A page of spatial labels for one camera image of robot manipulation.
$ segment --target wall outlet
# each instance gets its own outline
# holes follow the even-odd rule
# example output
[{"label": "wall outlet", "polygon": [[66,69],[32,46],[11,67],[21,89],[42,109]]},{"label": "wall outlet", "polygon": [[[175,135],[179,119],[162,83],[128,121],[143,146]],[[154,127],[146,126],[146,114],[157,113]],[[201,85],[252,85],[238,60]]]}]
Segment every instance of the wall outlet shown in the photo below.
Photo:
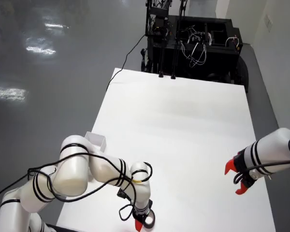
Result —
[{"label": "wall outlet", "polygon": [[273,26],[273,22],[271,21],[271,19],[270,19],[268,14],[266,14],[265,17],[264,17],[264,23],[265,23],[267,29],[270,32],[271,29],[272,29],[272,26]]}]

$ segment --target white wall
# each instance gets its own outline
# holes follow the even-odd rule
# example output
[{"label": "white wall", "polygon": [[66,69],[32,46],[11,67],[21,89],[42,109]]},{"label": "white wall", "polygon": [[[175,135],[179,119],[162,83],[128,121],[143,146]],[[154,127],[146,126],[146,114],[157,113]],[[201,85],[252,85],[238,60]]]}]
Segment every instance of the white wall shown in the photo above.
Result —
[{"label": "white wall", "polygon": [[[190,7],[190,0],[187,0],[186,11],[185,14],[188,15],[189,7]],[[172,6],[169,9],[169,15],[179,15],[179,7],[180,7],[181,0],[173,0]]]},{"label": "white wall", "polygon": [[[273,22],[271,32],[265,14]],[[267,1],[253,47],[277,122],[290,129],[290,0]]]},{"label": "white wall", "polygon": [[226,18],[230,0],[217,0],[216,17]]},{"label": "white wall", "polygon": [[226,18],[240,29],[244,43],[253,44],[267,0],[230,0]]}]

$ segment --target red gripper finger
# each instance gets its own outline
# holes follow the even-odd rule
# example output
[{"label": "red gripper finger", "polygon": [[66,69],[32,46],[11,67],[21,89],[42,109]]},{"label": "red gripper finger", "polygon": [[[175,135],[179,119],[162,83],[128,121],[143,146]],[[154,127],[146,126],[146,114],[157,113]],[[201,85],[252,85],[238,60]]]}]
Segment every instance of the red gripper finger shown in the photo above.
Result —
[{"label": "red gripper finger", "polygon": [[237,195],[242,195],[247,191],[247,187],[241,182],[241,188],[235,191]]},{"label": "red gripper finger", "polygon": [[233,171],[237,172],[237,170],[236,170],[236,168],[234,166],[234,160],[233,159],[231,159],[231,160],[229,160],[227,162],[224,174],[227,174],[229,172],[229,170],[233,170]]},{"label": "red gripper finger", "polygon": [[135,220],[135,229],[140,232],[143,227],[143,224],[139,222],[138,220]]}]

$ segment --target black wheel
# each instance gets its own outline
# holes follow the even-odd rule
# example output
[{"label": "black wheel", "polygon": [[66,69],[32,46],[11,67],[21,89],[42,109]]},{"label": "black wheel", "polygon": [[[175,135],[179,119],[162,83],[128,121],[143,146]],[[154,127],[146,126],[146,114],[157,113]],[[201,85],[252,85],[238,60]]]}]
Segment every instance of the black wheel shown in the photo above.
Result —
[{"label": "black wheel", "polygon": [[239,57],[237,62],[234,83],[237,85],[243,85],[245,88],[245,92],[248,93],[249,86],[248,68],[245,61],[241,57]]}]

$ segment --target power cable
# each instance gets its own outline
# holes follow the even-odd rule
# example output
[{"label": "power cable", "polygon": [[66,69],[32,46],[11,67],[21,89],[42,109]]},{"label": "power cable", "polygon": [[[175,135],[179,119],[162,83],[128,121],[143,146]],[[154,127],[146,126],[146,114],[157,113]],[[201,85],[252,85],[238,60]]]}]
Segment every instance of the power cable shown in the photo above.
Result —
[{"label": "power cable", "polygon": [[127,62],[128,55],[129,55],[129,54],[130,54],[130,53],[135,49],[135,47],[140,43],[140,41],[142,40],[142,38],[144,38],[144,36],[146,36],[146,34],[143,35],[143,36],[140,38],[140,40],[136,43],[136,45],[135,45],[135,46],[131,49],[131,51],[126,55],[126,59],[125,59],[124,64],[122,65],[121,70],[119,70],[118,72],[116,72],[115,75],[111,78],[111,80],[110,80],[109,83],[107,84],[106,91],[107,91],[107,89],[108,89],[108,87],[109,87],[111,81],[114,79],[114,77],[115,77],[119,72],[121,72],[121,71],[124,69],[125,64],[126,64],[126,62]]}]

